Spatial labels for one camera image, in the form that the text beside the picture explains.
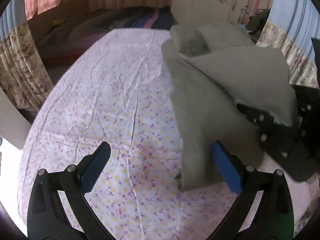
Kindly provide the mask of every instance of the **blue gripper pad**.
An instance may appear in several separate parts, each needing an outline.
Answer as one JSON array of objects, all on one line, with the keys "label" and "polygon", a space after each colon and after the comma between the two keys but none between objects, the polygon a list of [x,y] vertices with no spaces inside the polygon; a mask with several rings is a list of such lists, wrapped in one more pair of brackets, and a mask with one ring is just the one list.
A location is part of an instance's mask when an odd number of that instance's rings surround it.
[{"label": "blue gripper pad", "polygon": [[91,161],[80,177],[80,193],[91,192],[111,155],[110,144],[102,142],[92,154]]},{"label": "blue gripper pad", "polygon": [[240,160],[236,156],[230,155],[219,141],[212,144],[211,152],[228,188],[239,196],[243,190],[243,172],[241,169],[244,168],[244,165],[242,163],[239,165]]}]

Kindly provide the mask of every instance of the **yellow object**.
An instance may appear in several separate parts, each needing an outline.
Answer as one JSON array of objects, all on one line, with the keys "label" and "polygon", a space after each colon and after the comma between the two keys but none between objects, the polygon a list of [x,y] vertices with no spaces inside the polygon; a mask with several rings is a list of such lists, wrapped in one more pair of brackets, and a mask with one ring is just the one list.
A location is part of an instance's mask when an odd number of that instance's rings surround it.
[{"label": "yellow object", "polygon": [[59,26],[61,23],[64,23],[65,21],[66,21],[66,19],[56,19],[53,21],[52,27]]}]

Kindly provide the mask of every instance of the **gray towel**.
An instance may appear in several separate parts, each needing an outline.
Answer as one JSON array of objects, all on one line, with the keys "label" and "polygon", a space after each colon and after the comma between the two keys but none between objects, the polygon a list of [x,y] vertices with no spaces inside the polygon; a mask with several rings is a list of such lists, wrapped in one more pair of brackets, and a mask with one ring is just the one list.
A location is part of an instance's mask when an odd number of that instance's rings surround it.
[{"label": "gray towel", "polygon": [[181,190],[222,181],[210,153],[216,140],[258,168],[263,157],[259,131],[235,102],[268,111],[288,126],[296,121],[295,93],[281,51],[255,47],[245,31],[232,25],[208,25],[196,32],[175,26],[170,34],[162,54],[184,142]]}]

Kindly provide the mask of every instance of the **bed sheet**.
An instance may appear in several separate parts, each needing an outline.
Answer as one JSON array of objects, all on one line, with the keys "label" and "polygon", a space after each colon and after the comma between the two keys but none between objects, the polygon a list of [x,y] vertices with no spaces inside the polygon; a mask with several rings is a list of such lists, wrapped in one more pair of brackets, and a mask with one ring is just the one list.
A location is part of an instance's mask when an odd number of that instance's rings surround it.
[{"label": "bed sheet", "polygon": [[[236,198],[225,183],[189,192],[177,189],[183,141],[161,54],[169,38],[167,31],[113,30],[60,79],[23,149],[18,205],[25,223],[37,171],[78,164],[102,141],[110,143],[111,158],[85,197],[116,239],[206,239],[220,223]],[[260,170],[278,167],[265,155]],[[297,222],[319,187],[287,179]],[[80,229],[63,192],[60,197],[72,226]],[[250,225],[257,204],[243,228]]]}]

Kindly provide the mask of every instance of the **metal screw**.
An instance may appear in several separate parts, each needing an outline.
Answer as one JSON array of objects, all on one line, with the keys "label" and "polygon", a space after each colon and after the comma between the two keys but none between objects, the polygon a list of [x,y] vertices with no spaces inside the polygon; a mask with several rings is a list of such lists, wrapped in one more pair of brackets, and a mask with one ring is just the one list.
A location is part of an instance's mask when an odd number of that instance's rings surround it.
[{"label": "metal screw", "polygon": [[45,173],[45,169],[40,169],[39,171],[38,171],[38,174],[41,176],[41,175],[43,175]]},{"label": "metal screw", "polygon": [[254,167],[253,167],[252,165],[247,165],[245,168],[246,168],[247,171],[249,171],[249,172],[253,172],[253,171],[254,171]]},{"label": "metal screw", "polygon": [[282,153],[281,153],[281,155],[282,155],[284,158],[287,158],[288,153],[286,153],[286,152],[282,152]]},{"label": "metal screw", "polygon": [[74,164],[71,164],[67,167],[67,171],[74,171],[76,169],[76,166]]},{"label": "metal screw", "polygon": [[265,133],[262,134],[260,140],[261,140],[262,142],[265,142],[265,141],[267,140],[267,135],[266,135]]},{"label": "metal screw", "polygon": [[277,169],[276,170],[276,173],[279,175],[279,176],[282,176],[283,175],[283,171],[281,169]]}]

